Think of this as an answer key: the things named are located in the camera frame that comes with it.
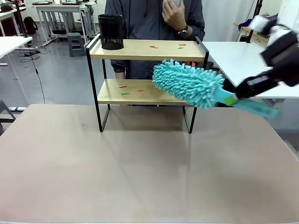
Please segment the person's left hand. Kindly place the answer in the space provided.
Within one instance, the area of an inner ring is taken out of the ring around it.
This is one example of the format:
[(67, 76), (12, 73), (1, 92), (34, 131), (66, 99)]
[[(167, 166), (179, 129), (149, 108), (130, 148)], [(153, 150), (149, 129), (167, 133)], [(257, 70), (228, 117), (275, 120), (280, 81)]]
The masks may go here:
[(166, 24), (176, 31), (182, 31), (186, 28), (185, 6), (183, 0), (179, 2), (178, 6), (176, 6), (173, 0), (164, 0), (162, 16)]

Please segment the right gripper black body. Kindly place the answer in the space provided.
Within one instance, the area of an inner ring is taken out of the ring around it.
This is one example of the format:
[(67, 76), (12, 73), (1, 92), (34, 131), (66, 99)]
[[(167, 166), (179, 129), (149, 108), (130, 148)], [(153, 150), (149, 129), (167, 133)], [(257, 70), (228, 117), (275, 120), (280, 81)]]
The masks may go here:
[(269, 45), (262, 53), (265, 64), (271, 67), (267, 77), (290, 87), (299, 84), (299, 41), (297, 34), (288, 31)]

